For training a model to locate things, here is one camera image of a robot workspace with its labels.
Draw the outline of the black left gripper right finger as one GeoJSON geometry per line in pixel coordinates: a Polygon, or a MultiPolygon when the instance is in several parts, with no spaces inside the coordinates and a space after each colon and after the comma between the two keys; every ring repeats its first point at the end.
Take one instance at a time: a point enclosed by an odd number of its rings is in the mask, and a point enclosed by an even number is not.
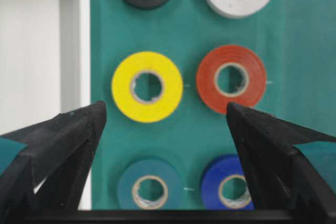
{"type": "Polygon", "coordinates": [[[335,223],[335,137],[231,102],[227,124],[255,209],[245,223],[335,223]]]}

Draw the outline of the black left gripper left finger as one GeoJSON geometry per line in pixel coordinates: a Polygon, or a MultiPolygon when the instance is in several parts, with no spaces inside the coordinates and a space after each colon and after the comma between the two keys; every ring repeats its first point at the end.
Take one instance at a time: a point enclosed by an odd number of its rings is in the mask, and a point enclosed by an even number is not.
{"type": "Polygon", "coordinates": [[[1,223],[77,211],[106,121],[106,104],[97,101],[1,135],[24,146],[1,174],[1,223]]]}

